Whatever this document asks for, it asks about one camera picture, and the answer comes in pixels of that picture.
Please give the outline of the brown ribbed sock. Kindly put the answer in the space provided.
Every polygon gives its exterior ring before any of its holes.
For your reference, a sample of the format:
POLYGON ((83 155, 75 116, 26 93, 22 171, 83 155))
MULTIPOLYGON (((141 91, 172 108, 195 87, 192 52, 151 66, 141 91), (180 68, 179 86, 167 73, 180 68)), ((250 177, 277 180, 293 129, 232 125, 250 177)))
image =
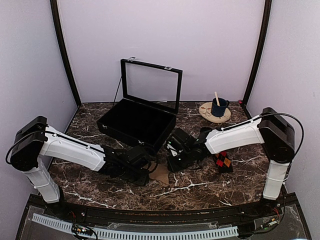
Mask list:
POLYGON ((161 186, 168 187, 169 186, 169 173, 168 168, 163 164, 156 164, 153 162, 149 169, 151 173, 149 173, 149 178, 151 180, 157 181, 161 186))

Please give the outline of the argyle patterned sock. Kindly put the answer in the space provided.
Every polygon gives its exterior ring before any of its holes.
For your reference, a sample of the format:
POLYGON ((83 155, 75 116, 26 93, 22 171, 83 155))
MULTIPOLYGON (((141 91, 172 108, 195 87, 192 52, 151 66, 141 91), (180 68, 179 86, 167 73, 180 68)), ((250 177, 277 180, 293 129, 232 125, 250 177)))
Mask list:
POLYGON ((230 160, 226 151, 214 154, 212 159, 220 174, 233 172, 232 161, 230 160))

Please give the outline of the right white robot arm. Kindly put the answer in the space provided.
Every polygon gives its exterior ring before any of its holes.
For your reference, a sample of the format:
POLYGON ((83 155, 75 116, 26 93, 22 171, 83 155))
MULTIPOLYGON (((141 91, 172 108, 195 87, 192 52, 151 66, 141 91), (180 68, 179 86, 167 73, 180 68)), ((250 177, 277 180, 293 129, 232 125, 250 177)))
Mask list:
POLYGON ((263 189, 263 200, 255 205, 255 213, 266 217, 275 208, 282 185, 300 150, 295 146, 295 129, 285 117, 290 114, 276 112, 271 107, 251 119, 228 127, 203 127, 197 138, 177 128, 166 141, 170 153, 167 167, 171 172, 187 169, 194 162, 224 151, 254 144, 262 145, 269 160, 263 189))

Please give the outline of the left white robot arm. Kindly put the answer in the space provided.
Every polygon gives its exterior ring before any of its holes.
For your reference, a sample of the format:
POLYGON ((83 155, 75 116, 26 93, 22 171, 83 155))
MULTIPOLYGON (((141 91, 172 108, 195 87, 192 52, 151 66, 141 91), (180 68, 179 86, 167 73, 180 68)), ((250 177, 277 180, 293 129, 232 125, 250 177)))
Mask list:
POLYGON ((138 186, 145 186, 150 180, 150 173, 155 170, 150 155, 141 146, 125 150, 87 143, 48 125, 46 117, 36 117, 16 133, 5 161, 27 176, 60 218, 67 218, 71 208, 63 201, 63 191, 50 176, 42 156, 78 164, 138 186))

